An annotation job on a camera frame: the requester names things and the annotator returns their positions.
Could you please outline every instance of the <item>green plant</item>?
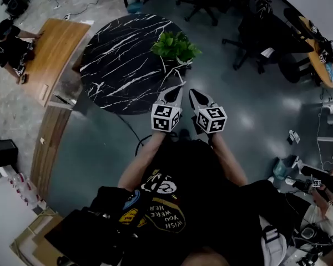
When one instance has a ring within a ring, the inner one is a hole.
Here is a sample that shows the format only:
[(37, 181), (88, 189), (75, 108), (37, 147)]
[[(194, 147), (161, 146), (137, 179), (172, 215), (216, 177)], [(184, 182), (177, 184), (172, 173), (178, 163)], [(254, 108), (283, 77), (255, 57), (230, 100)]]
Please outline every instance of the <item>green plant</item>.
[(162, 33), (157, 42), (152, 46), (154, 54), (171, 59), (187, 62), (201, 53), (195, 44), (189, 42), (188, 37), (179, 32), (175, 36), (172, 32)]

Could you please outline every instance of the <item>black t-shirt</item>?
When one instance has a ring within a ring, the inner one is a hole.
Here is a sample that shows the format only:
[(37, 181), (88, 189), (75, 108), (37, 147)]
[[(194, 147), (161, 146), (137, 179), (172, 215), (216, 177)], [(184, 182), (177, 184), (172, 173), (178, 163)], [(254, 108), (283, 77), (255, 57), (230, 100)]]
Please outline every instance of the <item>black t-shirt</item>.
[[(134, 192), (102, 187), (90, 208), (120, 212), (124, 224), (143, 212), (135, 228), (138, 243), (125, 252), (122, 265), (181, 265), (204, 246), (230, 265), (262, 265), (259, 216), (239, 190), (225, 178), (209, 145), (179, 141), (159, 148)], [(113, 199), (117, 196), (123, 204)]]
[(4, 67), (7, 63), (17, 69), (20, 64), (22, 55), (27, 52), (28, 42), (18, 38), (20, 29), (14, 25), (7, 39), (0, 42), (0, 66)]

